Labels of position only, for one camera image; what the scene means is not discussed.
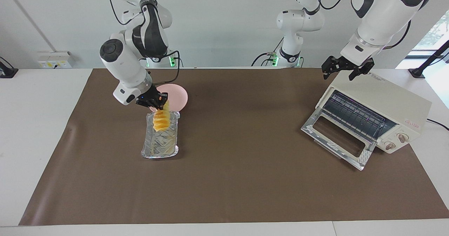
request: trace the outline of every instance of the green light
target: green light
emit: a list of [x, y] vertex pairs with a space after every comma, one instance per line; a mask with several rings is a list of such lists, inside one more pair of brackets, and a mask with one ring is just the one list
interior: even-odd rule
[[173, 57], [169, 57], [169, 58], [170, 58], [170, 65], [171, 65], [172, 67], [174, 67], [174, 66], [176, 65], [175, 60], [173, 59]]

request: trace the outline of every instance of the pink plate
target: pink plate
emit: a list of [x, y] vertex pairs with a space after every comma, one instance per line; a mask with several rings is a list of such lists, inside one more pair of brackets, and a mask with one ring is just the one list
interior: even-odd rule
[[[157, 88], [159, 92], [168, 93], [170, 111], [179, 112], [186, 106], [189, 97], [187, 95], [187, 91], [183, 87], [177, 84], [163, 84]], [[150, 107], [149, 109], [152, 112], [156, 111], [153, 107]]]

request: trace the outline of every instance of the white wall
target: white wall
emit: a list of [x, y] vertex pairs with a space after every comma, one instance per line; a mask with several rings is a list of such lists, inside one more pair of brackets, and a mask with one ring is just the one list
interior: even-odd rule
[[[173, 14], [166, 30], [170, 48], [179, 49], [186, 66], [248, 66], [260, 53], [272, 51], [282, 37], [276, 16], [285, 9], [300, 9], [295, 0], [158, 0]], [[325, 6], [336, 0], [323, 0]], [[58, 51], [70, 51], [77, 68], [103, 67], [101, 44], [121, 30], [109, 0], [19, 0]], [[117, 11], [130, 8], [114, 0]], [[26, 26], [11, 0], [0, 0], [0, 54], [19, 68], [35, 68], [36, 51], [48, 51], [45, 41]], [[407, 38], [375, 58], [377, 68], [395, 68], [449, 9], [449, 0], [431, 0], [413, 19]], [[327, 21], [319, 32], [303, 33], [305, 67], [319, 67], [341, 48], [359, 25], [349, 0], [324, 11]], [[396, 42], [402, 33], [393, 38]]]

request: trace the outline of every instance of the wire rack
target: wire rack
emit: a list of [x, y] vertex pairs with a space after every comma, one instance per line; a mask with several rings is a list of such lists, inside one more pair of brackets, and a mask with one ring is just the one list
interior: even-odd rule
[[366, 140], [377, 140], [396, 123], [334, 91], [324, 105], [324, 113]]

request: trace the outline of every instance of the black stand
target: black stand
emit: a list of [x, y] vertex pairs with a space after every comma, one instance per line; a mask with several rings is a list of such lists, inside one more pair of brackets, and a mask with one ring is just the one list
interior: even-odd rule
[[441, 54], [444, 53], [444, 51], [446, 51], [446, 49], [449, 48], [449, 41], [446, 41], [446, 43], [443, 44], [443, 46], [441, 46], [441, 48], [439, 48], [437, 51], [435, 51], [435, 53], [429, 57], [419, 68], [409, 68], [409, 72], [410, 74], [414, 77], [414, 78], [425, 78], [422, 75], [422, 72], [433, 62], [435, 61]]
[[8, 68], [2, 62], [0, 62], [0, 78], [13, 78], [18, 69], [16, 68]]

